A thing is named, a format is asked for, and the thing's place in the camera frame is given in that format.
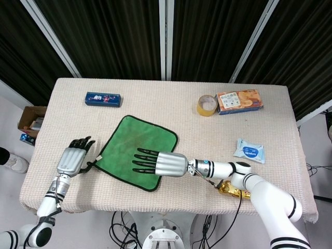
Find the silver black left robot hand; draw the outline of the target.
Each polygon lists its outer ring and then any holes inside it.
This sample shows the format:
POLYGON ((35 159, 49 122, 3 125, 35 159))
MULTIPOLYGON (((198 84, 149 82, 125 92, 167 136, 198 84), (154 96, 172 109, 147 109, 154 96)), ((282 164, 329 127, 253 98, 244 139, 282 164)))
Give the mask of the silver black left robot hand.
POLYGON ((91 167, 91 163, 87 163, 85 168, 82 168, 85 156, 87 155, 95 140, 90 140, 91 136, 81 139, 72 140, 70 145, 64 150, 61 159, 57 166, 59 174, 65 174, 69 177, 74 177, 77 174, 87 173, 91 167))

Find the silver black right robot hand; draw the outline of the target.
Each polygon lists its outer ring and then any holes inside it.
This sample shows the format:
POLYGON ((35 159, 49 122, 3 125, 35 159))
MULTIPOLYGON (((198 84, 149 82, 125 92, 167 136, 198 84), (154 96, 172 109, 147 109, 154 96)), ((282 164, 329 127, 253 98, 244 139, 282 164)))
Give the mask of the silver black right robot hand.
POLYGON ((170 177, 182 177, 187 173, 188 160, 182 154, 143 148, 137 150, 140 154, 134 154, 132 163, 139 167, 133 168, 134 172, 170 177))

